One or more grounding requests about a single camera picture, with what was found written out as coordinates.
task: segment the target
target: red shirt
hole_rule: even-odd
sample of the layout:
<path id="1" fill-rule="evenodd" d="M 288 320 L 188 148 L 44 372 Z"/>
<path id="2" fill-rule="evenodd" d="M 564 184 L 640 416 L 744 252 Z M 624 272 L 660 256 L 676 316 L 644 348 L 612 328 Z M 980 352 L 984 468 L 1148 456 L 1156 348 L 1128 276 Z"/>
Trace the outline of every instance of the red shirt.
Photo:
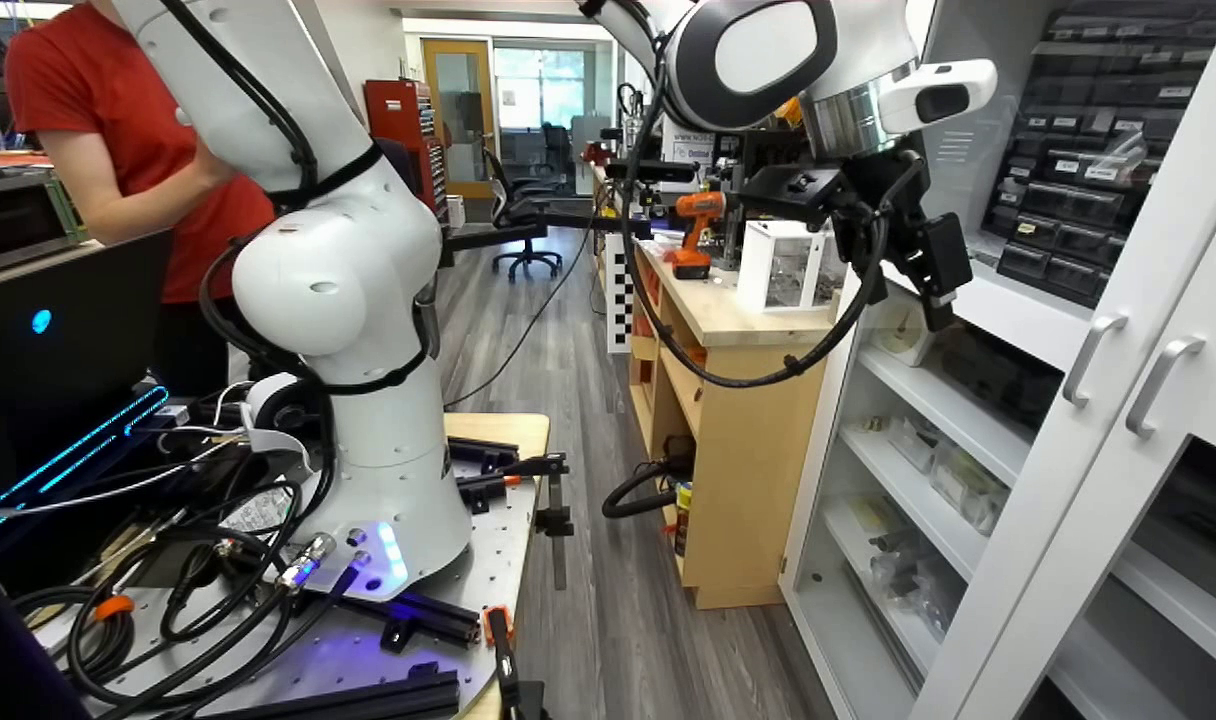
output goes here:
<path id="1" fill-rule="evenodd" d="M 76 4 L 8 48 L 8 96 L 20 132 L 100 132 L 124 196 L 148 192 L 196 156 L 196 132 L 136 40 Z M 272 200 L 244 176 L 204 196 L 172 228 L 164 304 L 192 304 L 208 264 L 260 232 Z"/>

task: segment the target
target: white cabinet door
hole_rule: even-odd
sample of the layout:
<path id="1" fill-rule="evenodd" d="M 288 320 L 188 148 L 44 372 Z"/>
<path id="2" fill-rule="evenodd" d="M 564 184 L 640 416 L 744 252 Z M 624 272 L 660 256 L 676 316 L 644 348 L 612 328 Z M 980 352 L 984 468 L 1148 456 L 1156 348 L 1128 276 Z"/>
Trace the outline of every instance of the white cabinet door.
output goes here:
<path id="1" fill-rule="evenodd" d="M 1176 132 L 1156 188 L 1128 236 L 1080 360 L 1068 368 L 1064 392 L 1036 436 L 1004 520 L 972 576 L 952 632 L 928 672 L 916 720 L 940 720 L 960 708 L 976 672 L 988 668 L 992 644 L 1012 620 L 1028 572 L 1040 564 L 1064 512 L 1072 508 L 1088 464 L 1124 412 L 1124 396 L 1144 372 L 1172 304 L 1188 288 L 1216 232 L 1216 52 L 1200 92 Z"/>
<path id="2" fill-rule="evenodd" d="M 988 668 L 980 672 L 964 716 L 1016 716 L 1032 676 L 1048 668 L 1064 640 L 1084 640 L 1080 628 L 1092 624 L 1092 616 L 1100 616 L 1100 624 L 1136 616 L 1136 628 L 1116 632 L 1116 648 L 1124 652 L 1112 676 L 1124 676 L 1128 668 L 1148 676 L 1156 704 L 1144 716 L 1216 716 L 1216 688 L 1200 688 L 1200 676 L 1208 672 L 1156 672 L 1172 664 L 1172 656 L 1184 656 L 1188 644 L 1196 648 L 1192 660 L 1212 660 L 1216 676 L 1212 528 L 1216 240 L 1208 244 L 1184 300 L 1160 332 L 1148 368 L 1132 384 L 1120 420 L 1112 424 L 1088 480 L 1080 484 L 1080 496 L 1072 500 L 1072 512 L 1048 544 Z"/>

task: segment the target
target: wooden cabinet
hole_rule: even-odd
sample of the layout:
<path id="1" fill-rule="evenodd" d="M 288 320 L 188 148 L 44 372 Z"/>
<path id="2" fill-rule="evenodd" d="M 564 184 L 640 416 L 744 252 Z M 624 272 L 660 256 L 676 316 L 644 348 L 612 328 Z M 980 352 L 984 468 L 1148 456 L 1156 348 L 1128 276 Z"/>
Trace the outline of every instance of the wooden cabinet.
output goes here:
<path id="1" fill-rule="evenodd" d="M 1076 308 L 1000 276 L 980 228 L 1060 8 L 1080 4 L 936 4 L 936 60 L 1000 64 L 988 112 L 928 132 L 932 212 L 956 208 L 976 256 L 956 316 L 1060 384 L 1016 428 L 932 364 L 944 336 L 908 296 L 828 360 L 780 584 L 840 716 L 1216 716 L 1216 552 L 1172 532 L 1172 488 L 1216 456 L 1216 52 L 1104 300 Z M 896 420 L 1004 484 L 992 532 L 944 500 Z M 880 580 L 892 528 L 932 548 L 936 592 L 956 592 L 944 616 Z"/>
<path id="2" fill-rule="evenodd" d="M 656 244 L 640 248 L 648 300 L 684 356 L 716 376 L 764 376 L 812 348 L 832 312 L 744 312 L 728 280 L 676 280 Z M 716 388 L 660 348 L 640 296 L 628 396 L 648 456 L 692 440 L 692 508 L 676 572 L 700 608 L 780 604 L 784 536 L 824 368 L 772 388 Z"/>

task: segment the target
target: black chair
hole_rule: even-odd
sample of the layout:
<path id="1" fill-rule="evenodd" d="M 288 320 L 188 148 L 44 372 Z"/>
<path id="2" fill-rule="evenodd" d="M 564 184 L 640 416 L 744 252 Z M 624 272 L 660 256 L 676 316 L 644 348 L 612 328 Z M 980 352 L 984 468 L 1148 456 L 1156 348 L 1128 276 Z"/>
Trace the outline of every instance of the black chair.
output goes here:
<path id="1" fill-rule="evenodd" d="M 548 204 L 544 184 L 540 180 L 508 180 L 504 164 L 492 152 L 484 152 L 484 160 L 488 160 L 488 176 L 492 176 L 492 188 L 496 188 L 492 228 L 540 228 L 532 236 L 544 236 L 544 224 L 540 224 L 540 208 Z M 532 248 L 532 236 L 524 236 L 524 248 L 516 248 L 516 252 L 496 252 L 492 272 L 500 272 L 500 264 L 512 264 L 508 280 L 516 280 L 520 268 L 524 268 L 524 276 L 532 276 L 532 264 L 548 264 L 552 276 L 560 276 L 564 256 Z"/>

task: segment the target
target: wooden floor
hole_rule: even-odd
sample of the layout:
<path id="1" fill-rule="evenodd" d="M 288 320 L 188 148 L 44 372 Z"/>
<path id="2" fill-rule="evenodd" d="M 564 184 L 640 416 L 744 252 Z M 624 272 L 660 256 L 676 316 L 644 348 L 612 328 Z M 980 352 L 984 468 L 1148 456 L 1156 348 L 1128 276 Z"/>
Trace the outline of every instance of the wooden floor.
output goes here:
<path id="1" fill-rule="evenodd" d="M 552 248 L 572 264 L 580 236 Z M 544 268 L 508 284 L 492 252 L 440 276 L 444 400 L 512 352 L 552 288 Z M 832 716 L 784 608 L 696 612 L 652 516 L 608 524 L 600 500 L 644 460 L 624 368 L 604 356 L 592 252 L 528 336 L 516 364 L 468 412 L 544 412 L 568 452 L 568 592 L 552 588 L 548 540 L 532 540 L 520 604 L 520 668 L 548 684 L 556 720 L 824 720 Z"/>

